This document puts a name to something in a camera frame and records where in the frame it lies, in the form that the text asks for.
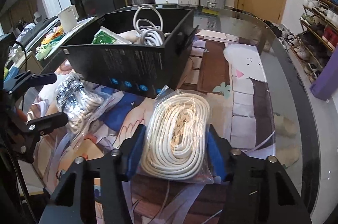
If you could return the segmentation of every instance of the green butterfly print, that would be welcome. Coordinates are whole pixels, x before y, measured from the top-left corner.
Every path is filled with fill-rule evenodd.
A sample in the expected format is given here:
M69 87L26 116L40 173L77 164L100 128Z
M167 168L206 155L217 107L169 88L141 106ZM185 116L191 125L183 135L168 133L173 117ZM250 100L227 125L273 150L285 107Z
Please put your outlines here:
M230 89L230 85L226 85L224 82L222 82L220 86L214 87L212 92L221 93L226 99L228 99L230 97Z

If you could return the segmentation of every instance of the mug handle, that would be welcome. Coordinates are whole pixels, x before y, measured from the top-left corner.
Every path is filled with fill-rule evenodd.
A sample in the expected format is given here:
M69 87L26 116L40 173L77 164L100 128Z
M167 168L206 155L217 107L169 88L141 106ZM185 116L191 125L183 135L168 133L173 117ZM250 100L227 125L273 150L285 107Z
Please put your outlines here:
M73 13L74 13L75 19L78 20L79 19L79 14L77 13L75 5L72 5L72 9L73 9Z

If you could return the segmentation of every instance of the drawer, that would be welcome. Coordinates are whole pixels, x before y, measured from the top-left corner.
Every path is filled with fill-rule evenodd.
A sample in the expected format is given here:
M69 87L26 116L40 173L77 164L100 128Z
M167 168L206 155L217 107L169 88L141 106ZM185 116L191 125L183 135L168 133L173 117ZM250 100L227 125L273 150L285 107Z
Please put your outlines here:
M156 4L177 4L179 0L155 0Z

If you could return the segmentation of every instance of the green packet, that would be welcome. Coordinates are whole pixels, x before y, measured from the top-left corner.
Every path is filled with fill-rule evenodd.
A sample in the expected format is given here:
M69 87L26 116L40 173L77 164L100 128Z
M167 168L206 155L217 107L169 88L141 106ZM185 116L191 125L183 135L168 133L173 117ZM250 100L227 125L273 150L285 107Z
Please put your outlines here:
M100 30L94 35L94 40L92 44L132 44L130 41L124 39L123 37L117 35L116 33L106 29L105 27L100 28Z

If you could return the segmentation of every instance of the black cable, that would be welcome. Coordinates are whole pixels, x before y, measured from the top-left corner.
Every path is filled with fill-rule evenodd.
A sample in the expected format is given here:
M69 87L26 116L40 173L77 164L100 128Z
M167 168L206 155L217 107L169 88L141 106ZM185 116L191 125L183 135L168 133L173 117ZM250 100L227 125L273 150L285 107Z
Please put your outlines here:
M36 224L38 224L38 222L37 222L37 220L36 220L36 218L34 216L34 212L33 212L32 208L30 206L30 203L29 203L29 192L28 192L28 189L26 187L25 180L23 178L23 175L22 175L22 172L21 172L21 169L20 169L18 161L14 159L14 155L12 153L12 149L10 148L11 144L10 144L8 138L7 138L7 133L5 132L5 128L0 129L0 134L1 134L2 140L3 140L4 144L5 144L5 148L7 150L7 153L9 155L9 157L10 157L11 162L12 162L12 165L14 167L15 174L16 174L18 180L19 180L23 196L25 197L26 202L27 202L27 207L29 209L29 212L31 213L33 221Z
M14 44L19 45L21 47L22 51L25 54L25 72L26 72L27 71L27 54L26 54L26 50L25 50L24 46L20 42L18 42L18 41L12 41L12 42L10 42L10 46L13 46ZM23 111L24 102L25 102L25 95L22 96L22 107L21 107L22 111Z

